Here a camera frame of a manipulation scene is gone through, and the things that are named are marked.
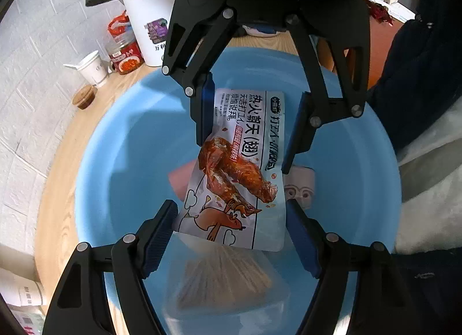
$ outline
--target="snack package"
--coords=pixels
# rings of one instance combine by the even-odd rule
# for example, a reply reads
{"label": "snack package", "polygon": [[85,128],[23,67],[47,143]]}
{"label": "snack package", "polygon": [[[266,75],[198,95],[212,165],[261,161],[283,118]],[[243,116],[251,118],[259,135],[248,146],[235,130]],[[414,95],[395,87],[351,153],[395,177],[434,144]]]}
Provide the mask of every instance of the snack package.
{"label": "snack package", "polygon": [[223,245],[281,250],[284,122],[283,93],[218,89],[213,131],[173,229]]}
{"label": "snack package", "polygon": [[266,334],[286,322],[289,287],[260,250],[179,234],[162,317],[172,334]]}

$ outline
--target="white paper cup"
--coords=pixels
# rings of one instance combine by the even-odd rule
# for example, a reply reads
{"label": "white paper cup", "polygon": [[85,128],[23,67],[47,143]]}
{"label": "white paper cup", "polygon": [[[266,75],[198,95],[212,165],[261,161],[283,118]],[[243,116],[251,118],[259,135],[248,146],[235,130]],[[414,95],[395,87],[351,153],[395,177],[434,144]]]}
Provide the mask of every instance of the white paper cup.
{"label": "white paper cup", "polygon": [[98,51],[93,51],[85,56],[77,64],[76,69],[90,84],[96,85],[96,87],[104,85],[109,76],[108,69],[103,64]]}

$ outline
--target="wooden lid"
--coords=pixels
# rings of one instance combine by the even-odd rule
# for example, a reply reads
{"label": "wooden lid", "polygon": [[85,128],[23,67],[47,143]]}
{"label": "wooden lid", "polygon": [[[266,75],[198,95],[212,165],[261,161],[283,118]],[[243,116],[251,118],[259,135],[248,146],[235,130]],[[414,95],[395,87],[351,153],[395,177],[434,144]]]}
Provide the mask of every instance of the wooden lid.
{"label": "wooden lid", "polygon": [[86,109],[95,99],[96,87],[92,85],[85,85],[77,91],[72,99],[72,104],[80,109]]}

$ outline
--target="white brick wall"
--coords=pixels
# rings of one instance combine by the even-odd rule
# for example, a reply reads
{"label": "white brick wall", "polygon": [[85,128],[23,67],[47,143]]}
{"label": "white brick wall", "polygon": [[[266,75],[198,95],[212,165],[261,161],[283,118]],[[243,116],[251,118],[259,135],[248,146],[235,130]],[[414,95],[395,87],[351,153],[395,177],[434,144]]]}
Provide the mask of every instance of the white brick wall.
{"label": "white brick wall", "polygon": [[123,5],[85,0],[15,0],[0,23],[0,244],[34,254],[45,180],[85,82],[64,63],[104,45]]}

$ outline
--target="blue plastic basin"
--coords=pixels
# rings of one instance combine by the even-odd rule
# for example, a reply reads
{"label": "blue plastic basin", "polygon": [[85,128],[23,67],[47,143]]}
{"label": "blue plastic basin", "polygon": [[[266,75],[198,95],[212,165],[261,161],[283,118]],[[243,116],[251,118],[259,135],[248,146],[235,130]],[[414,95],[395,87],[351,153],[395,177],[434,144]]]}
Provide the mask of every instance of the blue plastic basin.
{"label": "blue plastic basin", "polygon": [[[227,48],[212,72],[216,87],[282,90],[287,144],[301,93],[308,89],[297,56],[257,48]],[[323,75],[329,95],[341,96],[337,76],[328,70],[323,70]],[[180,203],[167,174],[198,153],[195,123],[189,117],[189,99],[182,88],[160,70],[140,80],[103,117],[86,148],[75,195],[79,240],[92,246],[114,243],[153,217],[165,199]],[[380,240],[392,249],[400,214],[400,178],[387,134],[368,105],[359,119],[322,126],[311,150],[296,155],[294,164],[316,171],[316,193],[308,214],[325,231],[361,245]],[[159,269],[145,281],[164,325],[162,307],[169,265],[172,258],[190,255],[174,234]],[[274,330],[294,334],[317,281],[303,270],[288,237],[281,252],[266,255],[290,288],[286,318]],[[111,274],[106,274],[106,285],[109,299],[117,303]],[[354,277],[349,280],[345,312],[351,306],[353,291]]]}

